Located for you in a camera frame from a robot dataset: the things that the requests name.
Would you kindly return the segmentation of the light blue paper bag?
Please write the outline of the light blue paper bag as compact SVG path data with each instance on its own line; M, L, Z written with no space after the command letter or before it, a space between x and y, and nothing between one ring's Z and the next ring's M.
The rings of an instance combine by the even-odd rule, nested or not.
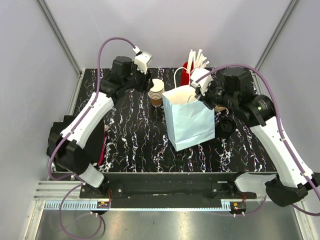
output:
M162 100L168 139L177 152L215 138L215 111L197 100L193 86L166 91Z

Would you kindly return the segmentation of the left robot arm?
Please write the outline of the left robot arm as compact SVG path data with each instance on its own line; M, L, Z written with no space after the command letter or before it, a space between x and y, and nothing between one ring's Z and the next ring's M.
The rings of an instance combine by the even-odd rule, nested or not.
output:
M148 69L152 56L148 52L139 52L134 59L117 56L111 69L99 79L98 91L94 92L88 103L75 119L60 133L51 133L48 148L51 160L83 182L90 185L90 192L97 198L108 193L104 175L94 163L96 160L85 151L90 135L97 126L103 124L103 117L126 94L128 90L141 93L152 87L152 73Z

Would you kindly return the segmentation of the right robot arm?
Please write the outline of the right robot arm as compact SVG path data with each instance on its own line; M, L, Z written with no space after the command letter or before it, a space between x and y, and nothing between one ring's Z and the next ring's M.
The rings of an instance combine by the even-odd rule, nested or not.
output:
M313 172L295 150L273 96L255 93L253 71L239 64L211 71L196 68L190 84L196 98L210 110L221 106L233 111L258 138L276 168L273 175L238 173L227 185L228 195L236 199L249 192L268 196L280 207L294 206L310 190L318 190L320 174Z

